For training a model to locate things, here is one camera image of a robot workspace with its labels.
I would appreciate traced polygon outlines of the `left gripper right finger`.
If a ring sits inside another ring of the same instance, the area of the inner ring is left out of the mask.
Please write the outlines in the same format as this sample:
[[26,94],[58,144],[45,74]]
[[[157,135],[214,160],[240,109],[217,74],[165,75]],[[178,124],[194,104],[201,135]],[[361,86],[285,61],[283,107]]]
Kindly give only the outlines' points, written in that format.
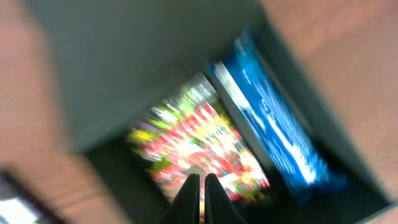
[[205,178],[205,224],[246,224],[214,174]]

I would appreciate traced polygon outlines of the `blue Oreo cookie pack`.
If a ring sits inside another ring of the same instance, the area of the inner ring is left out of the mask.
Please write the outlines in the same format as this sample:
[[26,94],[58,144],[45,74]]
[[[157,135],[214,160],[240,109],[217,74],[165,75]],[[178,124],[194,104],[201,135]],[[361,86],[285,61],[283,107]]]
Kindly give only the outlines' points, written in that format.
[[293,198],[304,202],[313,194],[343,190],[344,174],[335,172],[318,153],[285,98],[261,65],[247,31],[233,51],[209,65],[245,122],[267,152]]

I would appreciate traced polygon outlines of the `Haribo gummy candy bag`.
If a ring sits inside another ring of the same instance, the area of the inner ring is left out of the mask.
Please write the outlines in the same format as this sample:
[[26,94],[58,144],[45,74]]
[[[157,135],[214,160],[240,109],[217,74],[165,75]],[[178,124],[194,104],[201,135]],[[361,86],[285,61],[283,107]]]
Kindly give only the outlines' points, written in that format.
[[151,107],[130,130],[127,141],[169,202],[190,174],[200,176],[200,223],[205,221],[208,174],[217,176],[243,214],[272,203],[266,174],[204,75]]

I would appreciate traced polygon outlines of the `dark green box with lid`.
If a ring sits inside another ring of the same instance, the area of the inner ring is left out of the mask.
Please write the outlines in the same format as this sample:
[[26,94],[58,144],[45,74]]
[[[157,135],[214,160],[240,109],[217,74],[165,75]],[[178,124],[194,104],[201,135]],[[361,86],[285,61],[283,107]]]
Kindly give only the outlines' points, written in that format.
[[244,212],[249,223],[362,223],[390,210],[387,196],[306,74],[254,1],[29,1],[52,49],[71,151],[84,156],[134,223],[157,223],[169,207],[128,151],[124,135],[152,104],[231,50],[250,27],[259,59],[321,154],[348,176],[346,189],[290,198],[225,91],[227,110],[275,187],[270,205]]

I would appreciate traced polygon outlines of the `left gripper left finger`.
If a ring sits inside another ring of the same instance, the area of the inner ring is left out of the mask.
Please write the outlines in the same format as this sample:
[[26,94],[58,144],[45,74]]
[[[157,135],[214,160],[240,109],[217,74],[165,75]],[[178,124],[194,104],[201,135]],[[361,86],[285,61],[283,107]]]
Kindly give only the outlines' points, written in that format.
[[200,176],[190,174],[160,224],[199,224],[200,221]]

